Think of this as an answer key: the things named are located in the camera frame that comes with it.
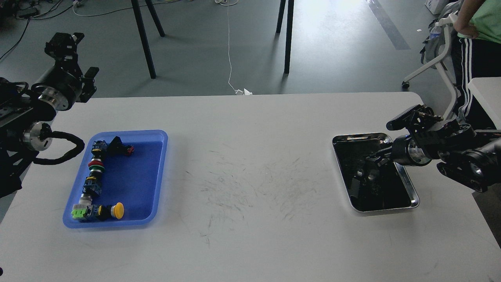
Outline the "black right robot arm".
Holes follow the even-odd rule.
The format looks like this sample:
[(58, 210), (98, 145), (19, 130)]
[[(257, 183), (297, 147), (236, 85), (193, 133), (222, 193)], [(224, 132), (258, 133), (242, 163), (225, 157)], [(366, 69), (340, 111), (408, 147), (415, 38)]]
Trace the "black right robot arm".
[(437, 169), (442, 175), (474, 191), (486, 192), (491, 185), (500, 183), (499, 130), (475, 130), (463, 118), (444, 119), (424, 104), (401, 112), (388, 121), (386, 128), (405, 128), (408, 134), (365, 157), (365, 181), (377, 178), (381, 168), (390, 162), (426, 166), (440, 159)]

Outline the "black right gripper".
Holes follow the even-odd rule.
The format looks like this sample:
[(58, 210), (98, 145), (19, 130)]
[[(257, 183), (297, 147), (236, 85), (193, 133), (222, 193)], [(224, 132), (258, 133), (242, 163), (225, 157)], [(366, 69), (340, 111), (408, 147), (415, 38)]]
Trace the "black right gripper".
[(474, 145), (476, 137), (471, 125), (457, 119), (445, 120), (424, 104), (409, 107), (388, 121), (386, 128), (391, 131), (405, 128), (409, 133), (371, 152), (366, 157), (369, 168), (382, 168), (393, 161), (403, 166), (424, 166), (433, 159), (445, 162), (451, 152)]

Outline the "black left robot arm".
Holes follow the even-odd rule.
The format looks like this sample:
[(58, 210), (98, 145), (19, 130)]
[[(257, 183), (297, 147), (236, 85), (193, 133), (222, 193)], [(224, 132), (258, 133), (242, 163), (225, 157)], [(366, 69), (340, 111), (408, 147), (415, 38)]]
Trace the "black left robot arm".
[[(73, 134), (53, 131), (49, 122), (58, 111), (76, 103), (86, 103), (95, 93), (98, 67), (83, 73), (77, 62), (77, 45), (83, 33), (56, 33), (45, 45), (45, 53), (55, 60), (32, 86), (1, 78), (1, 197), (22, 188), (21, 176), (30, 164), (57, 165), (84, 149), (84, 142)], [(65, 139), (75, 147), (57, 159), (39, 158), (52, 139)]]

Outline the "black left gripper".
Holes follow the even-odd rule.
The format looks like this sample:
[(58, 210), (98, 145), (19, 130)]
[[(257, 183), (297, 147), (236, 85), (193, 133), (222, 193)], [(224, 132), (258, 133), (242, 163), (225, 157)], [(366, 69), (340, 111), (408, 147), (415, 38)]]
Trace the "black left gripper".
[(55, 60), (55, 66), (32, 85), (31, 91), (56, 111), (69, 110), (76, 102), (86, 103), (97, 91), (94, 83), (98, 67), (90, 67), (84, 75), (69, 72), (80, 71), (77, 45), (84, 36), (83, 33), (56, 33), (45, 43), (44, 52)]

